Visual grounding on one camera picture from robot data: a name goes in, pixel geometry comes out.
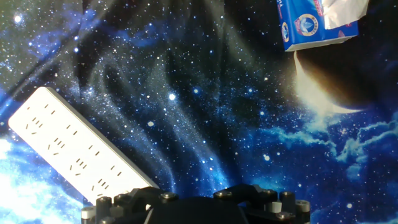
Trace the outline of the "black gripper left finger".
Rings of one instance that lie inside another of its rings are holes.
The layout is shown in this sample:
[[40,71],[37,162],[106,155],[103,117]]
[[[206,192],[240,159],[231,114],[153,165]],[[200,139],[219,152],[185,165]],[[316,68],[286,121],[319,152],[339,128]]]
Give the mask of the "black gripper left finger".
[[114,197],[99,196],[81,209],[81,224],[141,224],[153,208],[179,199],[179,195],[155,187],[132,189]]

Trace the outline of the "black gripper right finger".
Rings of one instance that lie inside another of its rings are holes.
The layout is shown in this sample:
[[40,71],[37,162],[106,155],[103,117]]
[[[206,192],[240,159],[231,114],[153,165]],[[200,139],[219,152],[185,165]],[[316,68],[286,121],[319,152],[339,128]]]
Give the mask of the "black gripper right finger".
[[238,184],[215,192],[213,198],[233,203],[248,223],[310,224],[310,202],[291,191]]

